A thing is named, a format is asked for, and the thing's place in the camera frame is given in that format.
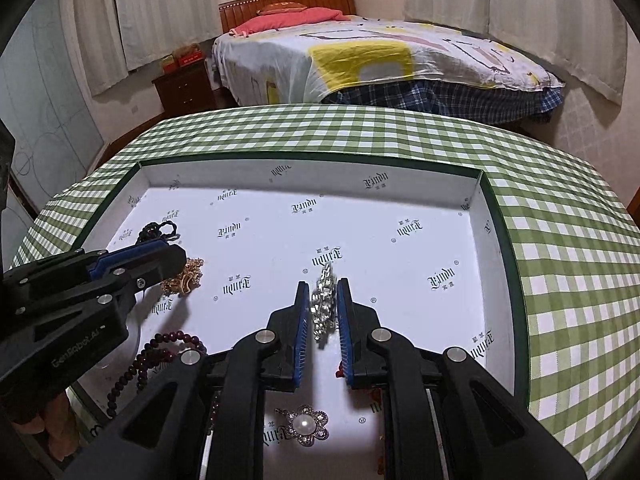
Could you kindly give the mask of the person's hand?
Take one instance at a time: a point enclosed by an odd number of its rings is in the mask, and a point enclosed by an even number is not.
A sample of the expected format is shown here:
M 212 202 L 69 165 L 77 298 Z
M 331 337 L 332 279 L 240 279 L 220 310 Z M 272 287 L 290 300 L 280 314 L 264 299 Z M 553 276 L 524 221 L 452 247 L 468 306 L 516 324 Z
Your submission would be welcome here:
M 47 431 L 50 454 L 59 462 L 73 455 L 80 445 L 76 417 L 65 392 L 50 401 L 30 422 L 12 422 L 12 426 L 21 434 L 40 434 Z

